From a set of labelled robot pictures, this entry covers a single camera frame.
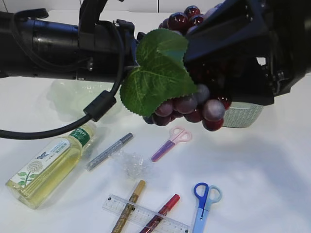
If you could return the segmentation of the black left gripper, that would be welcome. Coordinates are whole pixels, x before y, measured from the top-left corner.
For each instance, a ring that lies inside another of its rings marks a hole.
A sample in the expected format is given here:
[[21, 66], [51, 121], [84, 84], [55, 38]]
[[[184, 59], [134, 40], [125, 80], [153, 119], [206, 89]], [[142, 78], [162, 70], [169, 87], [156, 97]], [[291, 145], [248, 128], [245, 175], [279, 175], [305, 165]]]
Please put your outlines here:
[[113, 83], [117, 73], [122, 76], [138, 65], [138, 40], [132, 22], [100, 20], [105, 0], [85, 0], [79, 12], [78, 54], [85, 59], [78, 70], [79, 81]]

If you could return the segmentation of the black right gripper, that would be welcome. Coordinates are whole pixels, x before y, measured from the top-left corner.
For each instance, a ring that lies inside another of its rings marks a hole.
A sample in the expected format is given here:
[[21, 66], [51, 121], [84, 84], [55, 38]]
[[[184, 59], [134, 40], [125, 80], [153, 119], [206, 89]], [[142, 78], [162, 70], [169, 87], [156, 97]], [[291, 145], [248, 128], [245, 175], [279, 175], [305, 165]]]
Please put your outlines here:
[[187, 39], [186, 67], [245, 60], [225, 91], [235, 102], [271, 105], [311, 71], [311, 3], [226, 0]]

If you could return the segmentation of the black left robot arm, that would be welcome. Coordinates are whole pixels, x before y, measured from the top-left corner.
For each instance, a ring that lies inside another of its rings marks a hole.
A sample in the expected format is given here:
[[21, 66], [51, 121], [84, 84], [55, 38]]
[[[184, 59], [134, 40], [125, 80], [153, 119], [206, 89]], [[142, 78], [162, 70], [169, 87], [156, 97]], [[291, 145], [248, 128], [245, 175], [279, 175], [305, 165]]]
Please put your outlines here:
[[45, 8], [0, 14], [0, 76], [109, 82], [137, 65], [143, 33], [100, 20], [104, 0], [85, 0], [77, 25], [47, 21]]

